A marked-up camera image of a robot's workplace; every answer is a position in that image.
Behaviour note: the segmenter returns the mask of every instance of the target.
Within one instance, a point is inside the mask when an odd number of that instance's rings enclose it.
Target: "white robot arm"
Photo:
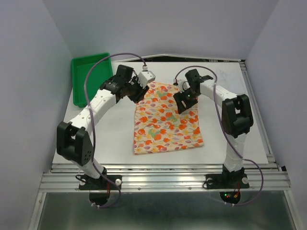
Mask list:
[[[178,112],[195,105],[197,97],[201,94],[208,96],[214,101],[213,86],[214,80],[210,76],[201,77],[196,69],[186,73],[187,80],[179,80],[179,92],[174,94],[174,99],[178,106]],[[244,142],[246,135],[253,125],[253,116],[250,102],[247,95],[236,95],[222,86],[216,86],[216,102],[222,108],[222,126],[230,143],[243,156]],[[212,178],[212,184],[207,184],[207,188],[234,188],[237,183],[242,182],[244,174],[243,159],[238,156],[233,148],[227,143],[226,158],[223,164],[223,172],[219,176],[207,175]]]
[[[134,77],[133,72],[133,68],[119,65],[116,75],[100,86],[91,100],[95,125],[124,96],[135,103],[144,98],[149,89],[147,84],[154,81],[155,75],[147,67]],[[72,161],[89,177],[98,179],[100,174],[94,168],[92,160],[94,148],[90,140],[92,126],[89,110],[87,106],[68,123],[61,122],[58,125],[57,153]],[[94,163],[101,173],[105,170],[95,159]]]

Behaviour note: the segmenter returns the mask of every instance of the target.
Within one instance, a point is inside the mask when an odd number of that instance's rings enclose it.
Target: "white wall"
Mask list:
[[[280,0],[246,64],[275,157],[307,227],[307,1]]]
[[[278,0],[43,0],[74,57],[247,58]]]
[[[41,0],[0,1],[0,229],[27,229],[71,90],[71,55]]]

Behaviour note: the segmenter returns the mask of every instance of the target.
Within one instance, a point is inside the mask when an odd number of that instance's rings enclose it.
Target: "cloth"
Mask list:
[[[176,86],[152,82],[149,87],[135,110],[134,154],[203,146],[197,104],[179,115],[173,97]]]

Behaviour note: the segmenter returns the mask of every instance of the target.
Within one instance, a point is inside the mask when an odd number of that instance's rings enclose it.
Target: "plastic tray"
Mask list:
[[[90,68],[99,60],[109,56],[109,53],[97,54],[92,56],[77,57],[71,60],[72,92],[73,103],[83,108],[86,106],[84,95],[84,81]],[[95,67],[87,82],[89,99],[93,99],[100,85],[113,76],[111,60],[101,62]]]

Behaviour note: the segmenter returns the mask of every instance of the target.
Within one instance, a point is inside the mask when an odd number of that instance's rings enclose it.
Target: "glass panel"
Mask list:
[[[243,192],[241,202],[255,192]],[[47,194],[40,230],[279,230],[295,229],[284,193],[262,192],[229,207],[219,193],[123,194],[116,207],[90,206],[87,193]]]

